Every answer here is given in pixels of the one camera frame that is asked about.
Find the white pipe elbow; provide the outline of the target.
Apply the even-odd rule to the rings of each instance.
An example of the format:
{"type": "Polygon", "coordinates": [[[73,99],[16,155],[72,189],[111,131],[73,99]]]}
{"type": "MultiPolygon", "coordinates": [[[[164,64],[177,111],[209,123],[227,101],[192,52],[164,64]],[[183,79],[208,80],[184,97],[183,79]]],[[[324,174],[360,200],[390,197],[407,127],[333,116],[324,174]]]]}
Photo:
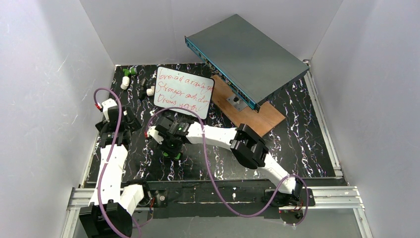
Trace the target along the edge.
{"type": "Polygon", "coordinates": [[[127,90],[129,86],[130,86],[130,77],[124,76],[122,78],[122,82],[121,82],[120,88],[122,90],[127,90]]]}

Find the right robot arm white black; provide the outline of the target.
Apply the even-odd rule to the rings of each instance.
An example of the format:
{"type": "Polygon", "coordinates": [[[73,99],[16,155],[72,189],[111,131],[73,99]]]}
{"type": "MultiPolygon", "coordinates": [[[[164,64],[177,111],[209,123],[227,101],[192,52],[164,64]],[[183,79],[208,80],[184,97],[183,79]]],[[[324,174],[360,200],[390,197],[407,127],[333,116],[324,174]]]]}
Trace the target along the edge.
{"type": "Polygon", "coordinates": [[[243,167],[265,175],[274,185],[273,206],[301,206],[303,183],[282,168],[269,152],[265,140],[250,126],[220,128],[198,122],[175,122],[162,118],[149,129],[148,134],[158,143],[165,156],[178,159],[184,144],[202,144],[230,150],[243,167]]]}

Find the small whiteboard red writing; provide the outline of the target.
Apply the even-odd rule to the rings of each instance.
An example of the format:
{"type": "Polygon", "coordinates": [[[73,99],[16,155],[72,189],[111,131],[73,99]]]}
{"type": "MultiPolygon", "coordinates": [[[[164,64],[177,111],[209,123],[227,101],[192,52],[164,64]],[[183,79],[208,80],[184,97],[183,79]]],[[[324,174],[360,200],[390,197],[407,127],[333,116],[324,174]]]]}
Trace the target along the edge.
{"type": "Polygon", "coordinates": [[[167,67],[157,68],[154,105],[161,108],[181,107],[206,119],[215,81],[167,67]]]}

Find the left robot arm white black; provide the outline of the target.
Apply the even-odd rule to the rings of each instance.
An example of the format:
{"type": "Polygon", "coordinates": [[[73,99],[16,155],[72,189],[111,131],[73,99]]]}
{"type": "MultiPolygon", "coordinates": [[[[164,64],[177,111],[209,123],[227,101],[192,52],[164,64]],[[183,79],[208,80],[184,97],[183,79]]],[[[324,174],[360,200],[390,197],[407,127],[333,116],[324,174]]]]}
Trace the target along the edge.
{"type": "Polygon", "coordinates": [[[97,185],[87,206],[80,209],[79,219],[89,238],[116,238],[120,233],[132,235],[132,215],[144,199],[143,186],[130,182],[122,185],[123,167],[128,156],[131,134],[141,128],[129,108],[119,107],[114,99],[99,105],[105,119],[96,124],[101,153],[97,185]]]}

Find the green whiteboard eraser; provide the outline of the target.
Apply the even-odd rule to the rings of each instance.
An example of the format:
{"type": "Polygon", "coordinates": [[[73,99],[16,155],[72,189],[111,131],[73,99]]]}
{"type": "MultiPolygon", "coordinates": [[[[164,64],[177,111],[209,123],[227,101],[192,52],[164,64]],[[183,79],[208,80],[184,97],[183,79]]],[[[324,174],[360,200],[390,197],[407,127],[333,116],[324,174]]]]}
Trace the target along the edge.
{"type": "Polygon", "coordinates": [[[164,152],[163,156],[165,158],[168,158],[168,159],[171,159],[171,160],[179,161],[180,158],[182,157],[182,152],[180,152],[180,153],[170,153],[170,154],[164,152]]]}

